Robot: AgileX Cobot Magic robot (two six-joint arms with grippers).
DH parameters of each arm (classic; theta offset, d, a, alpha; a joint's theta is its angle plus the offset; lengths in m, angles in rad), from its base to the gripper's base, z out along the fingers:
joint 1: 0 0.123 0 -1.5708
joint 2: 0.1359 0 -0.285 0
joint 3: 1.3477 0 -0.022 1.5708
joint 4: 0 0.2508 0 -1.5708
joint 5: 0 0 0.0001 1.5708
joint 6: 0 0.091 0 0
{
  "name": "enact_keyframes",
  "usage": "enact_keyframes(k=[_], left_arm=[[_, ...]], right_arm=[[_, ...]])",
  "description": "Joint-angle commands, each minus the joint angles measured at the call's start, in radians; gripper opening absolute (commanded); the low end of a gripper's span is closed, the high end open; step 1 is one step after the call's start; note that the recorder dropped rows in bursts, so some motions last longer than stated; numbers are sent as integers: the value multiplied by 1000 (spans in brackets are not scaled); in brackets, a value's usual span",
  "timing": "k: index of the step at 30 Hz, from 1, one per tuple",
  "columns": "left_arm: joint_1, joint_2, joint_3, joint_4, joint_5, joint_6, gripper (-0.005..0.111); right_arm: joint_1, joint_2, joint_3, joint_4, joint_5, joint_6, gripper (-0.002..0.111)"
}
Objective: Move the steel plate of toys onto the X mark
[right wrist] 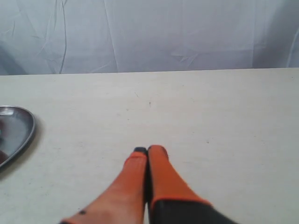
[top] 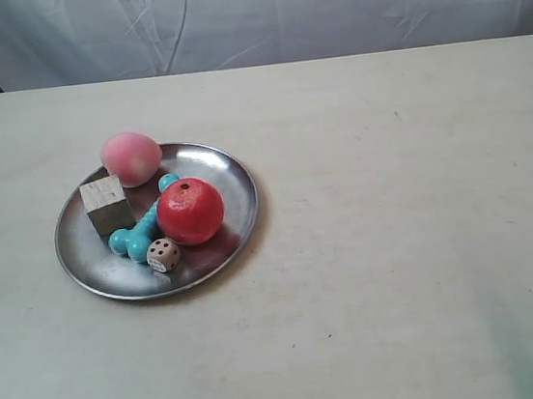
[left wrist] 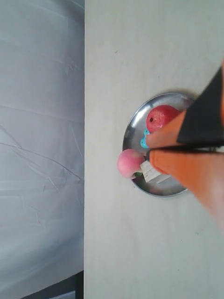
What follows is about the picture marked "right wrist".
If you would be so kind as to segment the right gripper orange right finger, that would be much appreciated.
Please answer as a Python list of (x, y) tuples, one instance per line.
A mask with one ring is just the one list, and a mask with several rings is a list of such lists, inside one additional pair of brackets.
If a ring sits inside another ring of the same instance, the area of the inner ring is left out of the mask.
[(181, 178), (169, 161), (166, 149), (152, 145), (148, 149), (149, 222), (151, 224), (235, 224), (198, 196)]

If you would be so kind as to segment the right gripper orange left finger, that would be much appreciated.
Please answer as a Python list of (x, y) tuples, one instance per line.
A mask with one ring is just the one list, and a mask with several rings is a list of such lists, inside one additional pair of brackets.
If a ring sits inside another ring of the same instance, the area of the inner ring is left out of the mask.
[(112, 184), (62, 224), (142, 224), (145, 210), (147, 149), (137, 147)]

